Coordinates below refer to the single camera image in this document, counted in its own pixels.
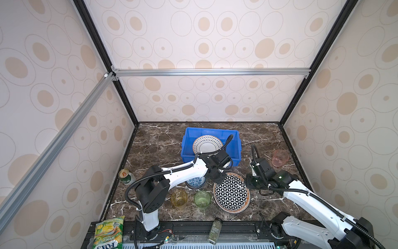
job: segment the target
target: cable tie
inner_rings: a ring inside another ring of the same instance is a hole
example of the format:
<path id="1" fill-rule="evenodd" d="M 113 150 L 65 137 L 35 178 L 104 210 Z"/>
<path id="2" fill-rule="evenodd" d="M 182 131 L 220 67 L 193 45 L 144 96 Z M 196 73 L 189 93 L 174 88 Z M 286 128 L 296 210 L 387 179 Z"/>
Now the cable tie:
<path id="1" fill-rule="evenodd" d="M 341 221 L 344 222 L 346 219 L 348 219 L 348 217 L 347 217 L 346 215 L 344 215 L 344 216 L 341 218 Z"/>
<path id="2" fill-rule="evenodd" d="M 170 174 L 173 174 L 173 170 L 171 168 L 166 168 L 168 170 L 170 170 Z"/>

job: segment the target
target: brown marble surface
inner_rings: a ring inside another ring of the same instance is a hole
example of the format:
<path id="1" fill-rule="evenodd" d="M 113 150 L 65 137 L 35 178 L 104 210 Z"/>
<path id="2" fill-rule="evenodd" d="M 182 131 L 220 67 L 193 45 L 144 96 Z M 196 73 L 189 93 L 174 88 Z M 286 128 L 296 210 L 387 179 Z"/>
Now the brown marble surface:
<path id="1" fill-rule="evenodd" d="M 264 123 L 144 123 L 140 124 L 137 135 L 134 139 L 125 168 L 129 169 L 137 179 L 145 173 L 148 167 L 153 164 L 160 164 L 162 167 L 171 167 L 182 164 L 180 157 L 182 137 L 187 127 L 234 129 L 239 131 L 242 142 L 242 160 L 238 166 L 233 167 L 235 172 L 242 177 L 251 173 L 251 144 L 255 143 L 261 157 L 271 159 L 273 152 L 277 149 L 286 149 L 287 145 L 282 133 L 276 124 Z M 292 174 L 299 175 L 297 168 L 290 156 L 289 161 L 282 167 Z M 280 211 L 288 212 L 301 220 L 313 220 L 314 218 L 298 207 L 292 201 L 282 198 L 279 194 L 261 196 L 258 190 L 250 190 L 251 200 L 248 208 L 239 214 L 229 214 L 222 211 L 215 203 L 213 196 L 213 182 L 208 180 L 202 190 L 208 191 L 212 200 L 205 209 L 199 209 L 193 202 L 193 196 L 197 190 L 191 190 L 185 183 L 176 186 L 168 193 L 165 202 L 159 208 L 160 221 L 211 221 L 215 217 L 222 220 L 261 220 L 258 215 L 261 212 L 265 219 L 270 220 Z M 124 199 L 127 186 L 119 182 L 116 193 L 111 201 L 107 219 L 125 215 L 125 220 L 132 221 L 137 214 L 135 207 L 128 204 Z M 184 209 L 179 210 L 172 206 L 170 195 L 176 188 L 183 188 L 188 193 L 188 202 Z"/>

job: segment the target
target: blue plastic crate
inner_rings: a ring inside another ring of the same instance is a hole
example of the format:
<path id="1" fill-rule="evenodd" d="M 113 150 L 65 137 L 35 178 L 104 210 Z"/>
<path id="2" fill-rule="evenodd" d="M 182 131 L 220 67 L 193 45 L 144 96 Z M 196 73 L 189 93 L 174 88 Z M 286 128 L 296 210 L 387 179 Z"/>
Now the blue plastic crate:
<path id="1" fill-rule="evenodd" d="M 200 136 L 212 135 L 221 140 L 225 144 L 226 139 L 229 135 L 234 135 L 232 141 L 227 145 L 226 152 L 231 157 L 234 162 L 233 166 L 238 166 L 240 160 L 242 159 L 240 152 L 242 151 L 242 144 L 239 138 L 239 132 L 237 130 L 222 130 L 222 129 L 205 129 L 205 128 L 195 128 L 188 127 L 185 129 L 185 135 L 182 138 L 182 150 L 181 157 L 184 163 L 190 162 L 195 158 L 193 153 L 192 145 L 193 142 Z"/>

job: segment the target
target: patterned wallpaper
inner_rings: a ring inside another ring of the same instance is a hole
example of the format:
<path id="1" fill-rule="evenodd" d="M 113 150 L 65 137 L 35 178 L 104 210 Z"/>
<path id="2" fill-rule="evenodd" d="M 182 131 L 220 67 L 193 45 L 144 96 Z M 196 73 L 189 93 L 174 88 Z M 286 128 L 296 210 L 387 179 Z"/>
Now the patterned wallpaper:
<path id="1" fill-rule="evenodd" d="M 398 1 L 365 0 L 285 129 L 313 189 L 398 244 Z"/>
<path id="2" fill-rule="evenodd" d="M 279 121 L 302 75 L 121 77 L 139 121 Z"/>
<path id="3" fill-rule="evenodd" d="M 4 230 L 0 249 L 79 249 L 99 220 L 132 133 L 111 84 Z"/>
<path id="4" fill-rule="evenodd" d="M 116 68 L 308 67 L 345 0 L 85 0 Z"/>
<path id="5" fill-rule="evenodd" d="M 68 0 L 0 3 L 0 203 L 104 74 Z"/>

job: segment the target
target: beer can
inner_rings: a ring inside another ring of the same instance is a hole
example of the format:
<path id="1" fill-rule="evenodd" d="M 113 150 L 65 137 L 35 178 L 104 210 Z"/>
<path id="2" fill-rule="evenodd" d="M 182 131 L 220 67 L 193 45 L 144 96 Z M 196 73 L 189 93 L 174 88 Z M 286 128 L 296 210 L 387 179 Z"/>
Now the beer can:
<path id="1" fill-rule="evenodd" d="M 123 182 L 125 185 L 131 184 L 131 173 L 128 169 L 122 169 L 119 171 L 119 179 L 121 182 Z"/>

